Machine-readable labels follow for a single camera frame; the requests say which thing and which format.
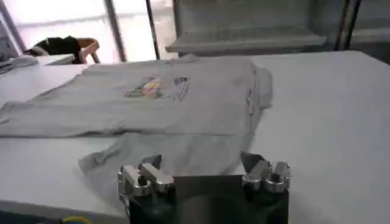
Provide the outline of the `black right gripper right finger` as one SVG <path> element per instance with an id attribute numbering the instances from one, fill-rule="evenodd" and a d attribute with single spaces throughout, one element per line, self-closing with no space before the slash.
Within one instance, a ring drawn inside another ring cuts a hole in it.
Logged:
<path id="1" fill-rule="evenodd" d="M 268 161 L 259 154 L 242 151 L 241 164 L 246 173 L 241 185 L 253 191 L 264 189 L 272 194 L 281 194 L 291 188 L 291 168 L 285 161 Z"/>

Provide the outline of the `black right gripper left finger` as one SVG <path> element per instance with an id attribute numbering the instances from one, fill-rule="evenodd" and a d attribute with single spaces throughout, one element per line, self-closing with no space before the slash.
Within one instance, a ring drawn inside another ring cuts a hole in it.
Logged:
<path id="1" fill-rule="evenodd" d="M 174 178 L 160 170 L 162 155 L 147 156 L 136 167 L 122 166 L 118 172 L 118 194 L 121 197 L 148 197 L 152 191 L 167 194 Z"/>

